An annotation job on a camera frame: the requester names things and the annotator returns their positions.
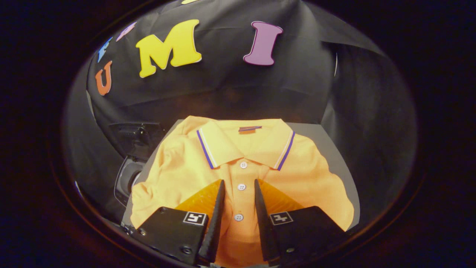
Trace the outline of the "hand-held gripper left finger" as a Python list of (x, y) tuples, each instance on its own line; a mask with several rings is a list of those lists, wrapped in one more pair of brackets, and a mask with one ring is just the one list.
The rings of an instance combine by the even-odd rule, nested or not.
[(225, 183), (218, 180), (199, 191), (196, 197), (211, 201), (209, 211), (195, 212), (158, 208), (132, 237), (159, 253), (191, 266), (214, 263), (221, 236)]

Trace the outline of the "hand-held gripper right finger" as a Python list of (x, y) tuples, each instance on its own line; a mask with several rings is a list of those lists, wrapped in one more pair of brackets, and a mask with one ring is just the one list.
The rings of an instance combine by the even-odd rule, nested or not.
[(272, 185), (256, 179), (255, 211), (263, 261), (296, 267), (345, 242), (346, 232), (320, 207), (299, 204)]

